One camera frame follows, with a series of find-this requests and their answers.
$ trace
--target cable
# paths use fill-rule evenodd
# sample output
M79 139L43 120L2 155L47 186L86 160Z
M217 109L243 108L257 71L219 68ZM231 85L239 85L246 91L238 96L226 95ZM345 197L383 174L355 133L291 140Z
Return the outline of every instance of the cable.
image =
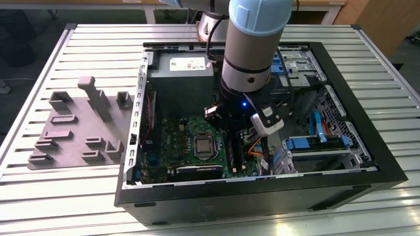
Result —
M198 15L198 12L199 11L195 11L194 15L191 16L191 19L190 19L190 22L189 22L190 24L194 22L194 19L195 19L197 15Z
M247 150L247 155L262 156L262 153L261 153L261 152L253 152L253 151L251 151L253 148L254 148L254 146L255 146L255 144L259 142L259 140L261 140L261 137L258 137L258 138L255 139L254 143L251 144L251 146L250 146L250 148L249 148L249 150Z
M189 17L189 9L186 10L186 19L185 19L185 24L187 24L187 17Z
M219 22L222 21L222 19L223 19L223 15L219 16L219 19L217 20L214 26L211 27L211 29L209 31L207 44L206 44L206 55L207 55L209 59L211 58L211 56L210 56L210 38L211 38L211 35L214 34L215 28L219 25Z
M329 126L327 126L326 122L322 120L321 123L322 123L322 126L325 128L325 134L326 135L331 135L333 133L331 133L331 131L329 129Z
M293 20L295 20L295 16L297 16L297 12L298 12L298 0L295 0L295 12L294 12L294 15L293 15Z
M289 109L290 109L290 112L293 112L293 102L294 102L293 86L291 86L291 83L290 83L290 78L289 78L289 72L287 72L287 69L286 69L286 65L283 63L283 57L281 56L278 47L277 47L277 55L278 55L278 59L279 59L281 66L282 66L283 76L286 78L287 86L289 86L289 90L290 90L290 105L289 105Z
M35 81L35 79L27 79L27 78L14 78L14 79L5 79L2 81L11 81L11 80L31 80Z
M147 107L147 113L149 113L149 127L141 142L141 146L143 145L143 142L146 140L146 136L149 135L150 129L151 129L151 109L150 109L150 97L146 95L146 107Z

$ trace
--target aluminum table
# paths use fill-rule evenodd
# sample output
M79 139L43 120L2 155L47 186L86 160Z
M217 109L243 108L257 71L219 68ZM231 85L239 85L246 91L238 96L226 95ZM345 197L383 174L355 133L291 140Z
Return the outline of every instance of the aluminum table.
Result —
M420 235L420 98L365 33L350 26L287 26L281 40L323 43L409 178L391 189L334 210L145 228L113 207L117 165L26 168L50 93L85 96L77 77L91 75L105 94L133 94L142 42L195 40L194 25L77 25L63 30L0 148L0 234Z

